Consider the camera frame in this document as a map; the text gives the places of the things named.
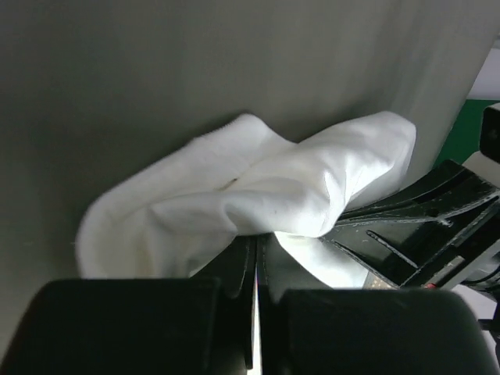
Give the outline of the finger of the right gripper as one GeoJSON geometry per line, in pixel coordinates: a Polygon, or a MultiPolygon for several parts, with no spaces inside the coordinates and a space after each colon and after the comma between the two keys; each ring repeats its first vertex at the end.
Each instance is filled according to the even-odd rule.
{"type": "Polygon", "coordinates": [[[343,213],[331,246],[396,288],[452,288],[491,258],[499,189],[447,160],[414,184],[343,213]]]}

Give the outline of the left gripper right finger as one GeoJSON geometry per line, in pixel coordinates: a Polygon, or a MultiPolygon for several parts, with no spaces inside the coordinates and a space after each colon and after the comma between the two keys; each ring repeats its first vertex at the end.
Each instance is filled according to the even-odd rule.
{"type": "Polygon", "coordinates": [[[455,293],[333,289],[273,235],[257,245],[265,374],[489,374],[480,325],[455,293]]]}

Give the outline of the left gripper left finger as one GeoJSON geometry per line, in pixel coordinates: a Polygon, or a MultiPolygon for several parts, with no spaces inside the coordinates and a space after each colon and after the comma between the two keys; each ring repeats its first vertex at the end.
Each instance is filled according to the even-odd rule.
{"type": "Polygon", "coordinates": [[[32,299],[10,374],[245,374],[253,366],[256,239],[190,278],[57,280],[32,299]]]}

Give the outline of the white flower print t-shirt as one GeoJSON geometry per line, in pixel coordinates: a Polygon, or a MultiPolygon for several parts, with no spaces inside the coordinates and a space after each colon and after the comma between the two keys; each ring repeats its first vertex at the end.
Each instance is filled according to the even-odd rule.
{"type": "Polygon", "coordinates": [[[239,236],[275,234],[331,288],[367,269],[320,244],[347,208],[400,187],[416,127],[379,112],[299,143],[243,114],[115,186],[86,212],[76,258],[85,278],[191,277],[239,236]]]}

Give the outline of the green lever arch binder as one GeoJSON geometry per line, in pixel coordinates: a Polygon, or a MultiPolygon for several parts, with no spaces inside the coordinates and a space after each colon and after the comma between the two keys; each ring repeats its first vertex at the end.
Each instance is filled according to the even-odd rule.
{"type": "Polygon", "coordinates": [[[434,162],[434,167],[445,160],[461,164],[479,150],[483,111],[497,103],[498,100],[476,99],[467,99],[464,102],[434,162]]]}

